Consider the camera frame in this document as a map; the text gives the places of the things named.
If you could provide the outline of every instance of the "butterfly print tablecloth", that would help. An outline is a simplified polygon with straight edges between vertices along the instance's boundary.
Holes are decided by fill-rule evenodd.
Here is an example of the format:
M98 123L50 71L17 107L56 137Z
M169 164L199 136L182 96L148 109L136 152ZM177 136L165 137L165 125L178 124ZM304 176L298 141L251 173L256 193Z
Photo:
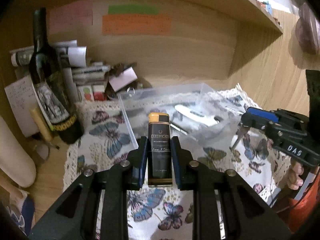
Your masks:
M241 90L230 91L227 95L223 95L229 96L230 101L243 107L243 111L248 106L257 106ZM85 134L70 146L67 153L64 188L68 187L85 169L91 168L95 171L109 169L114 163L125 159L128 152L134 149L121 110L116 103L92 107L88 107L87 104L81 107L82 109L78 108L78 111ZM161 106L159 111L170 113L173 111L170 107L172 106L168 108ZM154 111L157 107L146 109L148 109L147 112ZM137 111L137 116L141 117L141 112ZM141 131L144 133L145 120L141 121L140 117L135 120L132 115L131 120L136 124L140 122L143 128ZM184 117L175 113L174 118L175 122L177 119L182 122ZM239 117L232 117L220 125L201 129L193 138L180 135L181 146L190 150L194 159L204 163L210 169L236 170L264 200L267 200L276 182L282 178L289 167L290 159L274 151L271 148L272 141L256 130L250 130L236 150L231 152L229 147L236 140L238 123ZM145 183L139 192L127 192L127 207L129 239L192 239L192 192L179 191L175 186L148 188ZM101 211L102 205L98 214L97 239L100 237ZM220 215L219 220L221 238L224 238Z

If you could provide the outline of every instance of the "transparent plastic box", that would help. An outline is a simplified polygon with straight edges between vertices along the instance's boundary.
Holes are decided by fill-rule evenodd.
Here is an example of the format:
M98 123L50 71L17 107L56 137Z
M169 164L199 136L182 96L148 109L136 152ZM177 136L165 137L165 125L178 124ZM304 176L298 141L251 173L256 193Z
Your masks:
M215 120L221 124L244 113L242 106L236 106L205 83L130 90L119 93L118 98L136 148L136 139L148 136L148 114L151 112L168 113L172 124L171 136L179 137L186 136L185 132L192 136L215 125Z

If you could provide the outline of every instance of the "wine bottle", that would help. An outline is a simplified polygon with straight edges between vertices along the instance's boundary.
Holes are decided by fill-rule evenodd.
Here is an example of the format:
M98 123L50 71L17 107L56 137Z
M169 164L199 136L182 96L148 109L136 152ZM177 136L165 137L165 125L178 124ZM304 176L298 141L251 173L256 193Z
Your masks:
M39 102L54 130L67 144L74 143L83 135L75 108L69 103L66 87L60 71L56 50L47 40L46 10L41 8L33 15L34 52L29 72Z

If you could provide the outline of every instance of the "cable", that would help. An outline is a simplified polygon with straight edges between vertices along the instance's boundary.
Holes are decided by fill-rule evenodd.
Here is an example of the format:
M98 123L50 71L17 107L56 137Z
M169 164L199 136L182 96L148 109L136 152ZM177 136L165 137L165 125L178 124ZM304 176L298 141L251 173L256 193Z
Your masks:
M287 209L289 209L289 211L291 211L291 210L294 209L296 206L298 206L298 205L301 203L301 201L304 199L304 197L308 194L309 190L313 187L313 185L314 185L314 183L316 182L316 179L317 179L319 173L320 173L320 169L318 170L318 172L317 172L317 174L316 174L316 177L315 177L315 179L313 180L313 182L311 183L311 185L309 186L308 190L304 193L303 197L302 197L294 206L289 207L289 208L286 207L286 208L281 209L280 211L278 211L278 212L276 212L276 213L279 214L279 213L281 213L281 212L283 212L283 211L285 211L285 210L287 210ZM272 202L271 202L270 205L269 205L270 207L276 202L277 197L278 197L279 194L280 194L280 192L279 192L279 193L276 195L276 197L272 200Z

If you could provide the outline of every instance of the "screw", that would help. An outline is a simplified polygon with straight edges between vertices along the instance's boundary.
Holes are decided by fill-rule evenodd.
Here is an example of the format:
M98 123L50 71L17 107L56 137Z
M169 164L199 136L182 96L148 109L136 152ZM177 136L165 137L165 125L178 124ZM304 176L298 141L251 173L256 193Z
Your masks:
M130 162L129 162L128 160L123 160L123 161L120 162L120 165L121 165L122 167L127 167L127 166L130 165Z
M195 167L198 167L198 166L199 166L199 162L193 160L193 161L189 162L189 165L190 165L191 167L194 167L194 168L195 168Z
M233 169L226 170L226 174L230 177L236 176L237 172Z
M86 177L90 177L93 174L93 170L87 169L83 173Z

